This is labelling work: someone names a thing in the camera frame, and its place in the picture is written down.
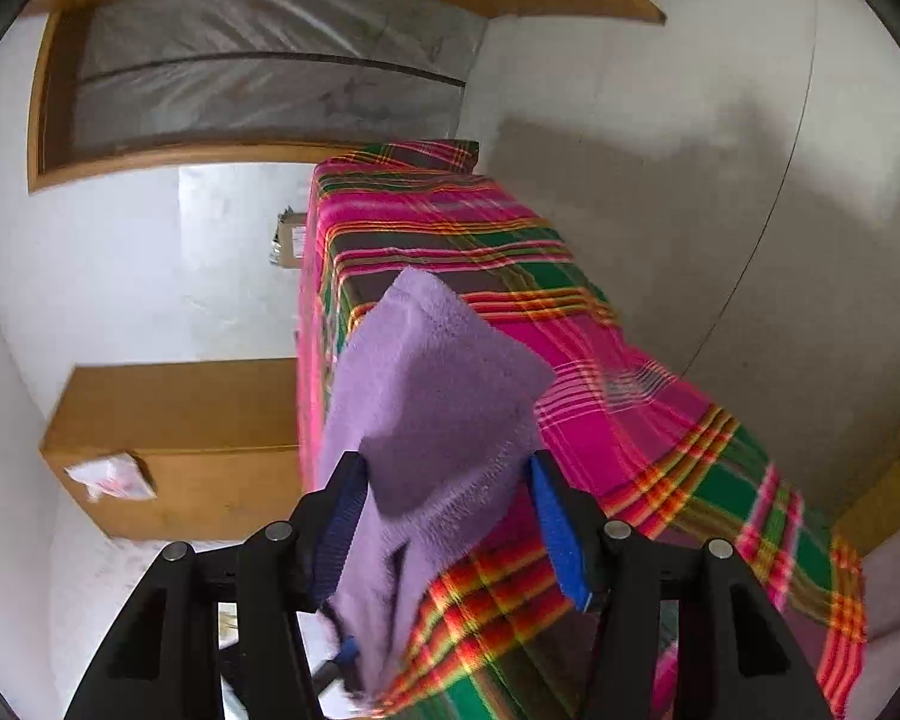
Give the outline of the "grey door curtain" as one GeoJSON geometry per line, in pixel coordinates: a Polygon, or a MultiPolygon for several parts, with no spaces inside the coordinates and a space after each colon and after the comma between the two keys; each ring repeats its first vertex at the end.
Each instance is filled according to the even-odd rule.
{"type": "Polygon", "coordinates": [[[486,28],[437,0],[113,0],[89,20],[71,145],[450,138],[486,28]]]}

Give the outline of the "white plastic bag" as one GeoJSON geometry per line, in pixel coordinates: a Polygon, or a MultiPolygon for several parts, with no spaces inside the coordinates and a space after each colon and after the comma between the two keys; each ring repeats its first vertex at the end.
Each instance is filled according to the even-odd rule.
{"type": "Polygon", "coordinates": [[[157,497],[141,463],[126,452],[80,461],[66,466],[64,473],[86,489],[87,499],[91,502],[104,497],[133,502],[157,497]]]}

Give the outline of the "cardboard box with label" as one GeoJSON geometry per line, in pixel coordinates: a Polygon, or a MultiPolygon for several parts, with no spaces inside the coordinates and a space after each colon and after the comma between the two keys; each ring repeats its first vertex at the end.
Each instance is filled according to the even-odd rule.
{"type": "Polygon", "coordinates": [[[307,215],[286,208],[278,215],[278,226],[272,234],[269,261],[281,268],[301,268],[304,261],[307,215]]]}

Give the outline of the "wooden wardrobe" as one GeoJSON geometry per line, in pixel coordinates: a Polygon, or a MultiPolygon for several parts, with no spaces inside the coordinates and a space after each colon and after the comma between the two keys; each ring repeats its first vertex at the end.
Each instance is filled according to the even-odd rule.
{"type": "Polygon", "coordinates": [[[40,452],[74,502],[112,538],[242,539],[287,517],[304,494],[297,361],[79,366],[40,452]],[[129,455],[149,500],[92,500],[71,466],[129,455]]]}

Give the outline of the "pink plaid bed sheet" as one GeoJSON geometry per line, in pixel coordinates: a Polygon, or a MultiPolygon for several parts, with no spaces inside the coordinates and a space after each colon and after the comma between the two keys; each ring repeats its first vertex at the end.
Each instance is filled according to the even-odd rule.
{"type": "MultiPolygon", "coordinates": [[[[403,268],[442,278],[540,355],[541,437],[569,481],[652,538],[738,546],[792,629],[834,715],[863,670],[862,563],[722,406],[629,344],[546,220],[475,169],[471,142],[390,143],[313,172],[297,335],[305,483],[329,444],[338,359],[403,268]]],[[[522,511],[443,571],[414,613],[386,713],[559,717],[574,684],[544,663],[571,608],[522,511]]]]}

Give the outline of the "purple fleece garment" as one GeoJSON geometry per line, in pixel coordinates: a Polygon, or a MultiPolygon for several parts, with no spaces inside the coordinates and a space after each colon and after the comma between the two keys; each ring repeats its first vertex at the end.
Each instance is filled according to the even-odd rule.
{"type": "Polygon", "coordinates": [[[535,405],[553,380],[535,351],[416,268],[347,340],[315,478],[328,481],[347,452],[367,461],[367,500],[329,600],[359,649],[359,702],[397,678],[430,583],[507,514],[523,463],[543,445],[535,405]]]}

